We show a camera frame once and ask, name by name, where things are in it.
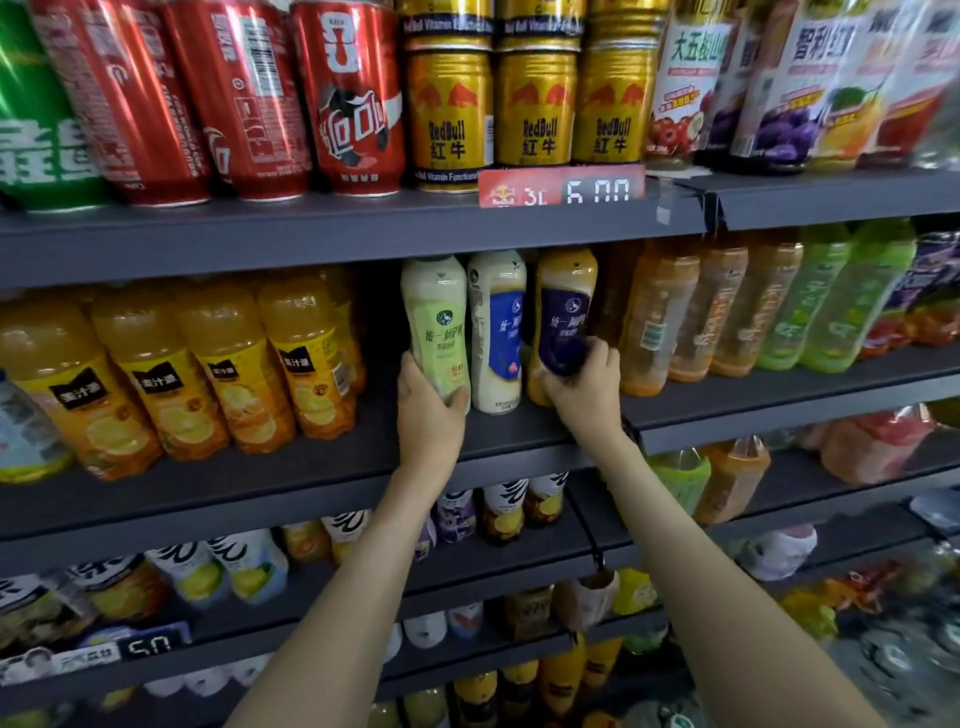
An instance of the bottle label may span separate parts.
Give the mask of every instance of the bottle label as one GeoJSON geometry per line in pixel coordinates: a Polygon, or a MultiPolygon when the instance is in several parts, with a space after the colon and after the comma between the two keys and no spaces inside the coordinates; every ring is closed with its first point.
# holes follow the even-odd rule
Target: bottle label
{"type": "Polygon", "coordinates": [[[161,454],[153,428],[105,355],[57,375],[16,383],[46,412],[84,467],[99,478],[142,473],[161,454]]]}

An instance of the green bottle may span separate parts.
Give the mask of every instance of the green bottle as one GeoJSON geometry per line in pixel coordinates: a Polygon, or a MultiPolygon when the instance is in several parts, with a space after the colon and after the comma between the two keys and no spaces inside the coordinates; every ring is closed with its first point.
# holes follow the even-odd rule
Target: green bottle
{"type": "Polygon", "coordinates": [[[850,260],[810,325],[800,363],[825,374],[846,372],[916,253],[917,234],[907,218],[863,223],[853,234],[850,260]]]}
{"type": "Polygon", "coordinates": [[[853,250],[850,231],[843,223],[801,228],[800,242],[804,244],[804,262],[763,340],[756,361],[763,369],[781,372],[797,363],[810,324],[853,250]]]}
{"type": "Polygon", "coordinates": [[[31,212],[107,202],[97,165],[23,0],[0,0],[0,192],[31,212]]]}

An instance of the light green bottle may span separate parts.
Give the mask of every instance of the light green bottle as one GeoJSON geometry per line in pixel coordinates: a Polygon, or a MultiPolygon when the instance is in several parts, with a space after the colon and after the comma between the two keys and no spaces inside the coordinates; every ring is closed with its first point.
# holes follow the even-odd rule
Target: light green bottle
{"type": "Polygon", "coordinates": [[[810,324],[853,250],[850,231],[843,223],[801,228],[800,242],[804,244],[804,262],[763,340],[756,361],[763,369],[781,372],[797,363],[810,324]]]}
{"type": "Polygon", "coordinates": [[[909,219],[871,220],[853,234],[853,252],[806,336],[800,363],[825,374],[846,372],[890,292],[917,253],[909,219]]]}

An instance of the orange juice bottle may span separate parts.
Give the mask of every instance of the orange juice bottle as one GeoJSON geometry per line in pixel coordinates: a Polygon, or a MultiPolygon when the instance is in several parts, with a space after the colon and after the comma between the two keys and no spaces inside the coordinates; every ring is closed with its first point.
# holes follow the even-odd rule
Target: orange juice bottle
{"type": "Polygon", "coordinates": [[[666,383],[677,343],[700,275],[699,238],[651,241],[634,269],[627,312],[620,334],[620,391],[653,397],[666,383]]]}
{"type": "Polygon", "coordinates": [[[90,319],[172,457],[202,460],[230,444],[204,370],[177,330],[168,290],[144,283],[105,292],[90,307],[90,319]]]}
{"type": "Polygon", "coordinates": [[[163,454],[146,414],[75,303],[28,297],[4,305],[0,369],[102,480],[143,473],[163,454]]]}
{"type": "Polygon", "coordinates": [[[297,425],[253,294],[230,279],[209,279],[184,285],[174,304],[240,449],[273,452],[293,440],[297,425]]]}
{"type": "Polygon", "coordinates": [[[760,345],[800,270],[804,244],[795,228],[741,233],[750,253],[747,273],[720,333],[710,370],[746,376],[760,356],[760,345]]]}
{"type": "Polygon", "coordinates": [[[257,302],[303,432],[315,440],[333,440],[352,430],[356,397],[340,357],[333,302],[324,282],[306,274],[276,277],[260,287],[257,302]]]}

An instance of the yellow bottle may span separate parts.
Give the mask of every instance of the yellow bottle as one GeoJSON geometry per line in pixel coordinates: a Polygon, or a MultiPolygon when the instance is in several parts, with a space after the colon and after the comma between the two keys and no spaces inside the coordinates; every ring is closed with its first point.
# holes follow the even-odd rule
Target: yellow bottle
{"type": "Polygon", "coordinates": [[[573,376],[586,356],[584,331],[597,261],[588,248],[558,248],[537,263],[537,329],[527,367],[527,396],[541,407],[553,403],[533,372],[541,366],[557,376],[573,376]]]}
{"type": "Polygon", "coordinates": [[[147,416],[75,303],[28,297],[0,309],[0,369],[102,480],[143,473],[162,454],[147,416]]]}
{"type": "Polygon", "coordinates": [[[297,420],[307,437],[333,440],[356,425],[333,303],[316,276],[292,274],[260,286],[260,315],[280,356],[297,420]]]}
{"type": "Polygon", "coordinates": [[[205,367],[240,449],[273,452],[293,440],[297,425],[253,294],[229,279],[210,279],[184,285],[174,303],[177,326],[205,367]]]}
{"type": "Polygon", "coordinates": [[[177,330],[169,291],[148,283],[103,293],[90,319],[172,457],[202,460],[230,444],[204,370],[177,330]]]}

